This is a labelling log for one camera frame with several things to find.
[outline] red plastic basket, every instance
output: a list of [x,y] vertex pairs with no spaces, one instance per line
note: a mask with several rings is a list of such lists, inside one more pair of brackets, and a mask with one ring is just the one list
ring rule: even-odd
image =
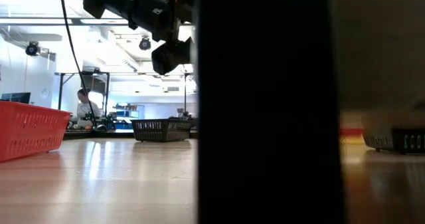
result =
[[0,162],[58,149],[68,112],[0,101]]

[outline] black vertical post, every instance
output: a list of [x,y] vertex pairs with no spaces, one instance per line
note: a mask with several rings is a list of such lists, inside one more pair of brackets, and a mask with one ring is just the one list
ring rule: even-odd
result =
[[187,111],[187,109],[186,109],[186,77],[187,77],[187,74],[185,73],[185,110],[184,110],[184,112]]
[[60,110],[60,106],[62,105],[62,88],[64,87],[64,76],[65,74],[60,74],[58,110]]
[[109,83],[111,82],[111,74],[106,73],[106,76],[105,117],[108,115]]

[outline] monitor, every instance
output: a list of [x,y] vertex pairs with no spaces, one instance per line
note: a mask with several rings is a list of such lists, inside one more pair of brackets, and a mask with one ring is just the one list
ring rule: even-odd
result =
[[20,103],[23,103],[23,104],[29,104],[29,98],[30,97],[31,97],[30,92],[2,94],[1,95],[1,101],[11,101],[11,102],[20,102]]

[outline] wooden floor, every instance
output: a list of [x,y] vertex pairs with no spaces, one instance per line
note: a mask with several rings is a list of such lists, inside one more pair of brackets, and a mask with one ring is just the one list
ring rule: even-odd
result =
[[425,223],[425,155],[343,146],[350,223]]
[[64,141],[0,164],[0,223],[195,222],[193,141]]

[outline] person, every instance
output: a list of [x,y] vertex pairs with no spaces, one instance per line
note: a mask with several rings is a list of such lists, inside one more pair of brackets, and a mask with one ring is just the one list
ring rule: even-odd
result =
[[[90,105],[88,103],[88,93],[90,93],[89,88],[87,89],[87,93],[83,88],[77,92],[78,99],[81,101],[81,103],[77,105],[77,125],[82,127],[93,126],[91,120],[83,120],[83,118],[86,117],[86,114],[91,112]],[[92,104],[94,117],[100,117],[101,114],[98,105],[92,101],[90,101],[90,103]]]

